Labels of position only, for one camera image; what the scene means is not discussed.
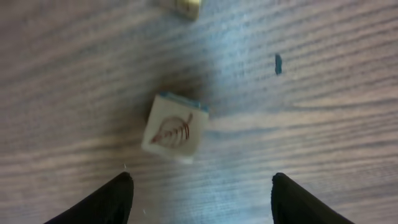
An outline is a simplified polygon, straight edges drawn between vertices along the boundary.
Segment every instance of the wood grain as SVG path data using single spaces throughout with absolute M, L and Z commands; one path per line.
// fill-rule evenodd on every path
M 0 222 L 43 223 L 127 165 L 130 223 L 272 223 L 285 172 L 355 223 L 398 215 L 398 3 L 0 2 Z M 275 54 L 283 74 L 275 75 Z M 208 104 L 192 166 L 142 152 L 155 93 Z

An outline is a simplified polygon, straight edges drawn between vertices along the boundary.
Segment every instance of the dark spot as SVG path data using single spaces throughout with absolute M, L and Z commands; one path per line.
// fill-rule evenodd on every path
M 282 73 L 282 57 L 279 54 L 275 54 L 275 73 L 276 75 Z

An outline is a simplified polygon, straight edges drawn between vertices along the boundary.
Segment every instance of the blue edge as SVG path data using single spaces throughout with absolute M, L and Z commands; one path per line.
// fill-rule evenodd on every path
M 206 113 L 209 113 L 209 107 L 205 105 L 201 105 L 199 101 L 195 100 L 190 100 L 188 98 L 182 97 L 182 96 L 177 96 L 176 94 L 162 91 L 159 93 L 160 96 L 163 96 L 164 98 L 176 101 L 177 103 L 181 103 L 183 105 L 188 105 L 193 108 L 199 109 L 201 111 L 204 111 Z

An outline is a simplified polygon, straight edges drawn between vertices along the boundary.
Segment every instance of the blurry block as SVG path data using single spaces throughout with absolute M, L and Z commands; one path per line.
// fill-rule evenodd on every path
M 203 0 L 159 0 L 160 4 L 191 19 L 199 16 Z
M 208 108 L 197 101 L 159 93 L 150 111 L 142 148 L 190 164 L 208 117 Z

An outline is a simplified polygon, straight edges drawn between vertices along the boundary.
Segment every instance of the leaf drawing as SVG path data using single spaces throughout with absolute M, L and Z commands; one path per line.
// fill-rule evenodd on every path
M 189 139 L 189 124 L 192 118 L 192 113 L 189 114 L 187 121 L 177 116 L 165 118 L 150 143 L 169 149 L 182 146 Z

